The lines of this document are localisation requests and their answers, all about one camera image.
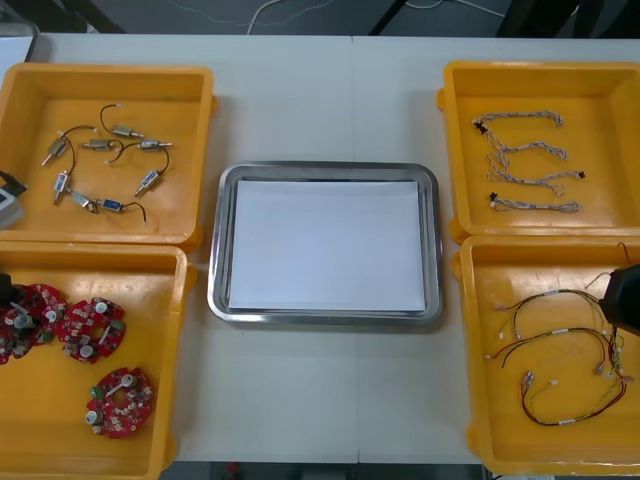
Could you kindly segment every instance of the cable bundle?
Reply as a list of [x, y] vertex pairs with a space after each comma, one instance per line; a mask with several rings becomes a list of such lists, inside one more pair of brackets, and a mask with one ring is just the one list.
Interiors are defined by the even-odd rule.
[[[599, 314], [600, 330], [597, 330], [595, 328], [589, 328], [589, 327], [569, 327], [569, 328], [561, 328], [557, 330], [544, 332], [529, 338], [522, 338], [517, 325], [517, 318], [521, 309], [536, 299], [539, 299], [542, 297], [548, 297], [552, 295], [559, 295], [559, 294], [572, 294], [572, 295], [578, 295], [581, 298], [583, 298], [590, 305], [592, 310]], [[609, 364], [611, 365], [611, 369], [607, 373], [606, 377], [609, 378], [609, 377], [615, 376], [615, 379], [612, 385], [604, 392], [604, 394], [600, 397], [600, 399], [586, 413], [577, 415], [569, 419], [550, 421], [550, 420], [543, 420], [536, 414], [535, 408], [534, 408], [534, 400], [538, 395], [545, 392], [547, 389], [557, 385], [558, 382], [557, 380], [551, 380], [546, 386], [542, 387], [541, 389], [533, 393], [530, 396], [529, 401], [527, 402], [527, 395], [531, 391], [531, 387], [533, 386], [533, 383], [535, 380], [535, 374], [531, 370], [527, 370], [524, 377], [522, 378], [522, 381], [520, 382], [520, 397], [521, 397], [521, 404], [522, 404], [522, 409], [524, 413], [533, 422], [537, 423], [538, 425], [542, 425], [546, 427], [568, 425], [571, 423], [580, 422], [580, 421], [587, 420], [589, 418], [593, 418], [600, 415], [605, 410], [611, 408], [613, 405], [618, 403], [622, 399], [622, 397], [624, 397], [625, 393], [627, 392], [627, 384], [630, 382], [633, 382], [634, 380], [633, 377], [625, 375], [624, 369], [622, 368], [622, 365], [621, 365], [621, 354], [622, 354], [622, 349], [624, 347], [624, 338], [622, 338], [621, 336], [618, 336], [616, 327], [611, 327], [611, 333], [608, 333], [607, 328], [605, 328], [605, 317], [604, 317], [604, 314], [602, 313], [602, 310], [600, 309], [599, 300], [596, 297], [594, 297], [588, 292], [584, 292], [581, 290], [563, 288], [563, 289], [557, 289], [557, 290], [551, 290], [548, 292], [539, 293], [537, 295], [532, 295], [508, 307], [498, 306], [496, 308], [499, 310], [514, 310], [513, 315], [511, 317], [511, 322], [512, 322], [515, 336], [517, 338], [515, 342], [512, 342], [509, 345], [502, 347], [495, 354], [486, 355], [487, 359], [502, 358], [501, 368], [505, 368], [507, 361], [512, 354], [514, 354], [518, 349], [526, 345], [530, 345], [531, 343], [537, 342], [544, 338], [550, 338], [555, 335], [570, 335], [570, 334], [579, 333], [579, 334], [589, 335], [593, 337], [600, 347], [600, 356], [599, 356], [598, 364], [593, 370], [594, 374], [602, 375], [604, 371], [605, 363], [608, 359]], [[504, 338], [504, 328], [508, 322], [509, 320], [507, 319], [507, 321], [505, 321], [505, 323], [503, 323], [502, 327], [500, 328], [500, 331], [499, 331], [500, 338]]]
[[[522, 152], [533, 148], [542, 148], [549, 154], [560, 158], [562, 161], [567, 160], [567, 151], [549, 145], [546, 142], [536, 141], [527, 143], [520, 146], [508, 146], [505, 145], [495, 133], [487, 126], [488, 122], [499, 118], [548, 118], [552, 120], [556, 127], [560, 127], [563, 124], [562, 117], [549, 110], [539, 112], [495, 112], [486, 113], [475, 118], [472, 123], [482, 133], [486, 135], [489, 145], [497, 150], [495, 153], [489, 153], [487, 160], [489, 162], [489, 171], [487, 172], [487, 179], [492, 182], [509, 182], [519, 185], [529, 185], [546, 187], [553, 191], [557, 197], [561, 197], [565, 194], [566, 188], [562, 184], [551, 183], [552, 180], [560, 178], [575, 178], [583, 179], [585, 174], [583, 171], [572, 170], [567, 172], [554, 173], [551, 175], [545, 175], [541, 178], [529, 179], [519, 178], [509, 172], [509, 166], [511, 162], [507, 158], [507, 153]], [[578, 202], [569, 202], [562, 205], [540, 205], [529, 202], [521, 202], [514, 200], [497, 199], [496, 194], [491, 195], [490, 206], [496, 211], [508, 211], [508, 210], [557, 210], [563, 213], [576, 213], [582, 209], [582, 205]]]

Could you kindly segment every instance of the yellow plastic tray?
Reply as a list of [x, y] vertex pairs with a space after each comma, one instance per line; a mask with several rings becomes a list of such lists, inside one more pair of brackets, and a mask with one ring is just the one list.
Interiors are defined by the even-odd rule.
[[[438, 105], [446, 119], [455, 218], [454, 239], [470, 235], [640, 235], [640, 83], [632, 63], [454, 62], [444, 73]], [[494, 151], [471, 121], [483, 113], [552, 110], [548, 119], [501, 119], [491, 129], [507, 145], [546, 141], [568, 151], [562, 162], [541, 149], [509, 156], [510, 172], [539, 178], [583, 170], [562, 179], [563, 197], [550, 189], [487, 180]], [[489, 207], [489, 195], [534, 203], [578, 201], [579, 213]]]
[[[0, 242], [0, 270], [16, 283], [48, 283], [71, 303], [104, 296], [126, 310], [122, 345], [95, 365], [36, 347], [0, 367], [0, 478], [156, 479], [175, 456], [170, 426], [188, 275], [169, 246]], [[141, 367], [155, 407], [131, 436], [110, 440], [84, 423], [89, 387], [120, 367]]]
[[[197, 218], [209, 120], [215, 109], [210, 70], [197, 67], [120, 67], [20, 64], [9, 70], [0, 93], [0, 170], [13, 174], [29, 190], [20, 197], [25, 217], [0, 232], [0, 240], [147, 243], [197, 248], [202, 239]], [[171, 165], [152, 191], [138, 201], [149, 214], [147, 225], [137, 208], [122, 214], [92, 215], [66, 196], [53, 205], [58, 173], [71, 166], [71, 152], [42, 167], [59, 130], [88, 124], [69, 138], [77, 151], [72, 188], [91, 198], [122, 203], [133, 197], [151, 169], [164, 166], [162, 153], [127, 150], [113, 165], [113, 153], [79, 147], [90, 138], [114, 138], [100, 126], [121, 123], [148, 138], [173, 142]], [[129, 143], [133, 140], [122, 139]]]
[[[529, 420], [520, 405], [520, 382], [535, 373], [533, 391], [550, 380], [555, 387], [536, 399], [536, 413], [549, 420], [587, 412], [607, 390], [610, 380], [594, 375], [599, 351], [592, 338], [559, 335], [539, 340], [514, 353], [504, 369], [488, 360], [515, 341], [511, 328], [498, 332], [512, 312], [497, 305], [556, 288], [584, 290], [604, 271], [626, 265], [618, 242], [624, 241], [632, 261], [640, 259], [640, 239], [625, 237], [482, 237], [467, 239], [454, 257], [460, 281], [467, 343], [472, 409], [469, 447], [489, 470], [499, 474], [640, 474], [640, 386], [629, 384], [620, 402], [593, 419], [544, 427]], [[608, 276], [589, 292], [602, 298]], [[571, 326], [594, 327], [589, 306], [574, 295], [532, 302], [521, 310], [523, 337]], [[625, 339], [622, 365], [640, 376], [640, 338]]]

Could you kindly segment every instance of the capacitor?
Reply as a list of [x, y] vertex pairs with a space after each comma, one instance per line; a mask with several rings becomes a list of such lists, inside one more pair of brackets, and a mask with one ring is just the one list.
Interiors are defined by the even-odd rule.
[[88, 425], [96, 425], [98, 423], [102, 423], [102, 420], [104, 420], [104, 415], [102, 414], [102, 412], [89, 410], [84, 416], [84, 420]]
[[36, 323], [31, 315], [21, 313], [13, 321], [13, 326], [18, 330], [29, 330], [35, 328]]
[[89, 358], [91, 355], [93, 355], [93, 347], [91, 345], [84, 345], [80, 349], [80, 356], [82, 358]]
[[106, 311], [109, 309], [109, 306], [105, 303], [105, 302], [98, 302], [96, 303], [96, 312], [98, 312], [99, 314], [103, 314], [106, 313]]
[[44, 316], [47, 318], [47, 320], [49, 320], [49, 323], [54, 323], [56, 320], [58, 320], [58, 314], [55, 310], [49, 310], [44, 314]]
[[104, 398], [104, 391], [99, 386], [94, 386], [89, 389], [89, 394], [91, 398], [95, 398], [96, 400], [102, 400]]
[[120, 385], [122, 385], [125, 388], [129, 388], [129, 387], [135, 386], [137, 381], [138, 379], [136, 377], [127, 373], [126, 375], [122, 376], [122, 379], [120, 380]]

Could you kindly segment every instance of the black connector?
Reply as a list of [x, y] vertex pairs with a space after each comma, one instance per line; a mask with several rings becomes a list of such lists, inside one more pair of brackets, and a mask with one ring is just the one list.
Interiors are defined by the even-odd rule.
[[487, 127], [484, 126], [484, 123], [482, 122], [473, 122], [474, 127], [476, 127], [478, 130], [480, 130], [480, 133], [482, 133], [483, 135], [485, 133], [487, 133], [487, 130], [489, 130]]

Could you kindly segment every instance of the white table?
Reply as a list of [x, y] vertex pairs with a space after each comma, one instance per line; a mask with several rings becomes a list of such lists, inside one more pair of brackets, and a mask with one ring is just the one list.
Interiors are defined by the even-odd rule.
[[[217, 176], [260, 160], [421, 163], [440, 183], [448, 269], [455, 245], [435, 93], [454, 59], [639, 61], [640, 41], [43, 35], [35, 61], [204, 65], [212, 123], [202, 220]], [[440, 328], [238, 327], [206, 305], [208, 246], [182, 338], [179, 460], [477, 463], [458, 287]]]

